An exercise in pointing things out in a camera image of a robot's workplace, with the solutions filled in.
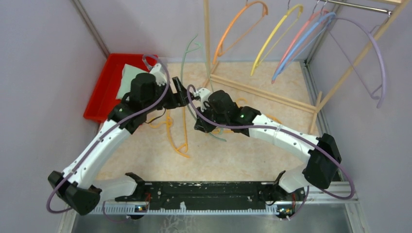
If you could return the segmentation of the light yellow hanger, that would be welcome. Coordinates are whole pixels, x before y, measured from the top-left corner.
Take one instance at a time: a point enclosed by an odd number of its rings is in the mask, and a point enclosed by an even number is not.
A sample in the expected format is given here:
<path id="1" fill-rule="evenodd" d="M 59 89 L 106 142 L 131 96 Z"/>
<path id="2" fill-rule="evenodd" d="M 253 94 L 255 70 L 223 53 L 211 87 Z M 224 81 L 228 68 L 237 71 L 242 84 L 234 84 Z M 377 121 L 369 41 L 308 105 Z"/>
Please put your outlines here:
<path id="1" fill-rule="evenodd" d="M 267 39 L 261 46 L 250 71 L 250 76 L 253 76 L 256 69 L 267 58 L 275 46 L 283 39 L 283 37 L 290 31 L 291 28 L 299 21 L 304 11 L 303 4 L 296 4 L 290 6 L 288 3 L 288 9 L 283 17 L 275 25 L 273 30 L 268 35 Z"/>

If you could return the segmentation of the yellow-orange plastic hook hanger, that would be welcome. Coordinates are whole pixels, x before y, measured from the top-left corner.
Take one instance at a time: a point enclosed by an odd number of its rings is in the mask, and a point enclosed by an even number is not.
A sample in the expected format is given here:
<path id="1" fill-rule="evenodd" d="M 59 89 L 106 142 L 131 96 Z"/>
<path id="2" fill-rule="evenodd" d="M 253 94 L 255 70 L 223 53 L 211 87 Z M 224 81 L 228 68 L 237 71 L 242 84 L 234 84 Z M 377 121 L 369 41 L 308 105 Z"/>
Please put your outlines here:
<path id="1" fill-rule="evenodd" d="M 160 123 L 154 124 L 154 121 L 162 118 L 164 115 L 166 115 L 166 119 Z M 190 158 L 190 156 L 187 154 L 188 150 L 189 150 L 189 141 L 188 141 L 188 134 L 187 134 L 187 125 L 186 125 L 186 110 L 182 109 L 182 122 L 183 122 L 183 137 L 184 137 L 184 143 L 181 144 L 180 146 L 177 146 L 175 144 L 175 141 L 172 137 L 172 126 L 173 126 L 173 118 L 171 116 L 171 111 L 170 110 L 164 110 L 163 114 L 160 116 L 156 116 L 153 117 L 152 119 L 150 119 L 148 122 L 146 122 L 146 124 L 149 125 L 149 127 L 156 129 L 159 128 L 161 125 L 165 125 L 166 126 L 166 133 L 167 133 L 167 139 L 168 142 L 170 143 L 171 147 L 173 148 L 173 150 L 185 157 L 185 158 Z"/>

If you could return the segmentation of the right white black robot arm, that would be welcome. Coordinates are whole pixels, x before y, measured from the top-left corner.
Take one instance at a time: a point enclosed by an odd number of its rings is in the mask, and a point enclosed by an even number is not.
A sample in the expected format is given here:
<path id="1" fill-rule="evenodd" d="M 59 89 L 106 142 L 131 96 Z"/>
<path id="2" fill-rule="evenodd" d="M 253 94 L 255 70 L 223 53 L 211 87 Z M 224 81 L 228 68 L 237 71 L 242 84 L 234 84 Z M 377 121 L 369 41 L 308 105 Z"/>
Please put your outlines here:
<path id="1" fill-rule="evenodd" d="M 340 152 L 329 134 L 315 136 L 290 129 L 257 109 L 238 106 L 223 90 L 202 88 L 188 93 L 188 99 L 191 106 L 195 100 L 200 102 L 195 108 L 196 130 L 210 133 L 216 128 L 229 129 L 284 149 L 303 163 L 278 176 L 274 195 L 279 200 L 286 200 L 293 191 L 307 185 L 327 190 L 341 168 Z"/>

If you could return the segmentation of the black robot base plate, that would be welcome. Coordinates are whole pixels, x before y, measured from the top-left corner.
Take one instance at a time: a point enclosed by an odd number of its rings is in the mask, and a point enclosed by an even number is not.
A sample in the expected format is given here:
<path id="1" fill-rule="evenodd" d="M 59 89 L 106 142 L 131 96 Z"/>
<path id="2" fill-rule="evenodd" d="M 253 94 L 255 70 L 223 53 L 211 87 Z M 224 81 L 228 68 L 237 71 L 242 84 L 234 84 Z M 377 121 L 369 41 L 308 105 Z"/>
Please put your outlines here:
<path id="1" fill-rule="evenodd" d="M 247 211 L 274 207 L 277 201 L 302 201 L 304 196 L 303 188 L 288 193 L 277 182 L 145 182 L 115 201 L 141 201 L 149 210 L 185 206 L 190 211 Z"/>

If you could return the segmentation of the peach orange hanger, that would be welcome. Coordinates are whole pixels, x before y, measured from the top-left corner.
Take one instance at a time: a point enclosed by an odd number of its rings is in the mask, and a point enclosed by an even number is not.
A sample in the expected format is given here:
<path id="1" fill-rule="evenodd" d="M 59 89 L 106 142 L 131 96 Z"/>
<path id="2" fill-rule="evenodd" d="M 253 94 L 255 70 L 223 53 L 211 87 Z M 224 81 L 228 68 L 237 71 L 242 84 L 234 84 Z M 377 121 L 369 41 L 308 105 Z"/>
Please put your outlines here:
<path id="1" fill-rule="evenodd" d="M 229 36 L 230 32 L 232 31 L 233 27 L 237 24 L 238 20 L 242 17 L 242 15 L 247 12 L 247 10 L 250 7 L 254 7 L 254 5 L 260 4 L 262 7 L 261 13 L 260 13 L 260 18 L 253 24 L 251 25 L 248 30 L 246 30 L 242 35 L 240 35 L 231 45 L 224 46 L 225 40 Z M 232 21 L 228 24 L 225 32 L 223 33 L 222 37 L 220 38 L 219 43 L 216 46 L 214 55 L 213 55 L 213 60 L 212 63 L 214 65 L 217 64 L 218 58 L 222 57 L 224 54 L 226 54 L 229 50 L 231 50 L 235 45 L 237 45 L 245 36 L 247 36 L 253 28 L 255 28 L 267 15 L 269 14 L 269 9 L 268 6 L 265 2 L 261 0 L 255 0 L 249 2 L 248 0 L 246 1 L 245 6 L 234 16 Z"/>

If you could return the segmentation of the pink hanger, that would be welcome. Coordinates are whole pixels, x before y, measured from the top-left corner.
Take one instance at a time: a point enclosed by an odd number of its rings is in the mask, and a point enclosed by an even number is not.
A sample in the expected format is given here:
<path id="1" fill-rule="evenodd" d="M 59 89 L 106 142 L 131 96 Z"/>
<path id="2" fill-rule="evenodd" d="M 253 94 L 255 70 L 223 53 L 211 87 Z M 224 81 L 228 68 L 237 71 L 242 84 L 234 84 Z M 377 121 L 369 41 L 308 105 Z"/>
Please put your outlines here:
<path id="1" fill-rule="evenodd" d="M 321 16 L 323 13 L 327 14 L 329 13 L 328 10 L 324 10 L 324 7 L 321 8 L 321 10 L 315 12 L 313 10 L 312 14 L 310 15 L 310 17 L 308 18 L 308 20 L 305 22 L 305 24 L 300 28 L 300 30 L 298 31 L 298 33 L 295 35 L 295 37 L 293 38 L 293 40 L 291 41 L 291 43 L 289 44 L 288 48 L 286 49 L 285 53 L 283 54 L 283 57 L 281 58 L 275 73 L 272 77 L 272 84 L 275 83 L 275 80 L 278 76 L 278 74 L 280 73 L 280 66 L 281 64 L 286 61 L 286 57 L 287 55 L 290 53 L 291 49 L 293 48 L 293 46 L 295 45 L 295 43 L 297 42 L 297 40 L 301 37 L 301 34 L 307 29 L 308 26 L 310 26 L 310 24 L 316 19 L 317 16 Z"/>

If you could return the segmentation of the blue hanger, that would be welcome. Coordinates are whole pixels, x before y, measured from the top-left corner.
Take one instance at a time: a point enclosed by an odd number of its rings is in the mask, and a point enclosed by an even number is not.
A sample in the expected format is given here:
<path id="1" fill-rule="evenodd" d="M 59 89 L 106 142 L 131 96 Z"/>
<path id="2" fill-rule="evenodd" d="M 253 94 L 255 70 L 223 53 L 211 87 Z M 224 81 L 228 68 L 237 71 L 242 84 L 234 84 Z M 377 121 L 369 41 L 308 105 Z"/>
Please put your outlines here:
<path id="1" fill-rule="evenodd" d="M 290 53 L 287 55 L 287 60 L 281 64 L 278 76 L 320 35 L 321 32 L 326 29 L 327 26 L 330 25 L 332 19 L 335 17 L 336 13 L 333 11 L 327 14 L 323 13 L 321 16 L 316 17 L 310 26 L 308 26 L 301 34 L 301 37 L 297 40 Z"/>

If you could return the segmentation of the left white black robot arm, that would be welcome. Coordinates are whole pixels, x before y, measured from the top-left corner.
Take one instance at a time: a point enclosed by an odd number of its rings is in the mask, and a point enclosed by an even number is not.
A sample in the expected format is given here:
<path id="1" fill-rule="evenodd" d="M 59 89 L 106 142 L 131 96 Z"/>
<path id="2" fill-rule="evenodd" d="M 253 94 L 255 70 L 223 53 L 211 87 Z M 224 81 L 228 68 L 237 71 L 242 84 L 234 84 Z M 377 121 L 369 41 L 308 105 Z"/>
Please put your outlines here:
<path id="1" fill-rule="evenodd" d="M 53 171 L 48 181 L 57 195 L 79 215 L 89 214 L 104 201 L 130 197 L 139 201 L 146 194 L 138 176 L 127 173 L 120 179 L 103 182 L 97 174 L 115 150 L 147 120 L 150 112 L 175 109 L 189 104 L 189 98 L 199 100 L 196 91 L 188 93 L 177 77 L 165 84 L 156 82 L 159 75 L 140 73 L 132 81 L 130 91 L 109 113 L 102 130 L 79 157 L 62 172 Z"/>

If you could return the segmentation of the green hanger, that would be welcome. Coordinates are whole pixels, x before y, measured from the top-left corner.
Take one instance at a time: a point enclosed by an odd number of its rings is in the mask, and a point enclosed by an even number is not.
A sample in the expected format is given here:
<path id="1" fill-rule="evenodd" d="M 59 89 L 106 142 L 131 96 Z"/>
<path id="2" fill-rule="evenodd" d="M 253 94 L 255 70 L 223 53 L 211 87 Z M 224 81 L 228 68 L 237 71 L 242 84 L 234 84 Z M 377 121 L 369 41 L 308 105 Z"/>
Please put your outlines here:
<path id="1" fill-rule="evenodd" d="M 186 63 L 187 54 L 188 54 L 188 53 L 191 53 L 191 52 L 193 52 L 193 51 L 202 49 L 202 47 L 203 47 L 200 42 L 194 42 L 194 40 L 195 40 L 197 37 L 198 37 L 198 33 L 187 43 L 186 48 L 185 48 L 185 51 L 184 51 L 184 53 L 183 53 L 182 62 L 181 62 L 181 68 L 180 68 L 180 77 L 182 78 L 182 80 L 184 79 L 184 78 L 183 78 L 183 77 L 184 77 L 184 66 L 185 66 L 185 63 Z M 194 44 L 195 44 L 195 47 L 191 49 L 190 46 L 192 45 L 193 42 L 194 42 Z M 206 74 L 210 74 L 210 68 L 206 68 Z M 192 118 L 193 118 L 194 120 L 196 120 L 196 116 L 195 116 L 193 110 L 191 109 L 191 107 L 188 106 L 187 109 L 188 109 L 190 115 L 192 116 Z M 213 134 L 213 133 L 208 133 L 208 135 L 211 136 L 212 138 L 216 139 L 216 140 L 219 140 L 219 141 L 222 141 L 222 142 L 227 142 L 226 139 L 221 138 L 221 137 L 218 137 L 218 136 L 215 136 L 215 134 Z"/>

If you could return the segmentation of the purple hanger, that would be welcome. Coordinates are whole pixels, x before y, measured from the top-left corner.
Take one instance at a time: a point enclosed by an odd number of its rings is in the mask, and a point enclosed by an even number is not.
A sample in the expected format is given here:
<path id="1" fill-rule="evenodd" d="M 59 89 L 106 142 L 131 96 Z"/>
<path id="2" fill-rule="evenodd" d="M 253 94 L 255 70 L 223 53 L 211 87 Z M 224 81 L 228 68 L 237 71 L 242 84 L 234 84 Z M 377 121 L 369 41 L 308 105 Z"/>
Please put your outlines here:
<path id="1" fill-rule="evenodd" d="M 337 46 L 339 47 L 339 49 L 341 50 L 341 52 L 343 53 L 343 55 L 347 59 L 348 63 L 350 64 L 347 71 L 343 74 L 343 76 L 341 76 L 341 78 L 338 80 L 338 82 L 330 90 L 330 92 L 328 93 L 328 96 L 332 97 L 336 93 L 336 91 L 340 88 L 340 86 L 343 84 L 344 80 L 350 75 L 350 73 L 352 71 L 354 71 L 356 73 L 357 77 L 359 78 L 359 80 L 361 81 L 362 85 L 366 89 L 369 97 L 373 100 L 378 100 L 376 108 L 379 109 L 382 106 L 382 104 L 383 104 L 383 102 L 386 98 L 386 95 L 387 95 L 387 71 L 386 71 L 386 65 L 385 65 L 385 62 L 384 62 L 384 59 L 383 59 L 383 55 L 382 55 L 382 52 L 381 52 L 381 50 L 378 46 L 377 40 L 374 38 L 374 36 L 371 34 L 371 32 L 368 31 L 363 25 L 361 25 L 360 23 L 358 23 L 358 22 L 356 22 L 352 19 L 345 18 L 345 17 L 335 17 L 334 20 L 344 20 L 344 21 L 350 22 L 350 23 L 354 24 L 355 26 L 357 26 L 359 29 L 361 29 L 366 34 L 366 36 L 368 37 L 369 42 L 371 44 L 371 47 L 374 49 L 374 51 L 377 55 L 377 58 L 378 58 L 378 63 L 379 63 L 380 73 L 381 73 L 381 84 L 374 91 L 370 91 L 369 88 L 367 87 L 365 81 L 361 78 L 361 76 L 358 73 L 358 70 L 356 68 L 357 65 L 355 63 L 357 61 L 358 62 L 362 61 L 363 57 L 368 53 L 368 51 L 369 51 L 369 49 L 367 48 L 368 45 L 361 51 L 361 53 L 358 55 L 358 57 L 355 59 L 355 61 L 352 62 L 350 60 L 349 56 L 347 55 L 347 53 L 344 51 L 344 49 L 340 45 L 340 43 L 335 38 L 335 36 L 331 33 L 330 29 L 328 29 L 329 35 L 335 41 L 335 43 L 337 44 Z"/>

